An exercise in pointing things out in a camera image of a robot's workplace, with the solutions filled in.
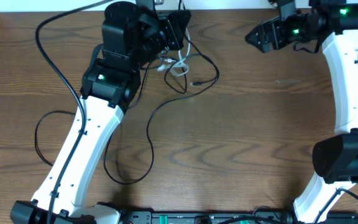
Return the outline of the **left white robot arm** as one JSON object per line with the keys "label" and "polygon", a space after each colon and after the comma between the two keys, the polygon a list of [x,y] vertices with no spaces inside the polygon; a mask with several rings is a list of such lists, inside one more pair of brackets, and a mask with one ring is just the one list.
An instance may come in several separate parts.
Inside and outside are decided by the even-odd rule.
{"label": "left white robot arm", "polygon": [[104,12],[97,45],[75,93],[75,120],[48,176],[30,201],[17,201],[14,223],[118,223],[120,212],[85,200],[101,154],[140,87],[140,70],[183,47],[190,11],[157,12],[155,1],[118,1]]}

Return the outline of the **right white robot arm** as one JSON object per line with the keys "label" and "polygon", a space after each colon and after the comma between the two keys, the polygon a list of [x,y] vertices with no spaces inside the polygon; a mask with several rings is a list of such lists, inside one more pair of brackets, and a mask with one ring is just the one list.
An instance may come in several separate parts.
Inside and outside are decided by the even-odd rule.
{"label": "right white robot arm", "polygon": [[294,0],[277,1],[279,15],[252,29],[248,44],[266,53],[292,45],[302,51],[316,42],[315,51],[326,57],[334,93],[334,136],[314,145],[314,174],[294,199],[280,223],[358,223],[351,213],[331,213],[333,205],[358,184],[358,3],[309,3],[300,13]]}

